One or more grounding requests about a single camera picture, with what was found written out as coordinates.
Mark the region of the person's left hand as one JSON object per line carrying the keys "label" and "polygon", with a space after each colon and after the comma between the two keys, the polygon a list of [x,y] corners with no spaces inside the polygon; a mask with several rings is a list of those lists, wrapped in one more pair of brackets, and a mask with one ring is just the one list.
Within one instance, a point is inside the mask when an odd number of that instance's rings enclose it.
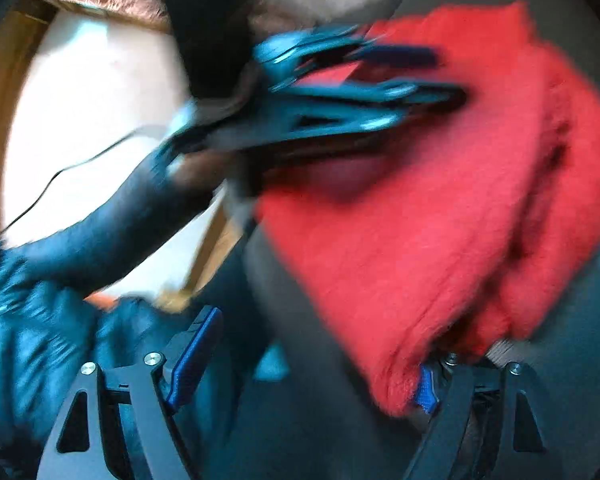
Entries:
{"label": "person's left hand", "polygon": [[232,154],[216,151],[183,154],[170,163],[168,174],[183,192],[212,192],[226,178],[233,162]]}

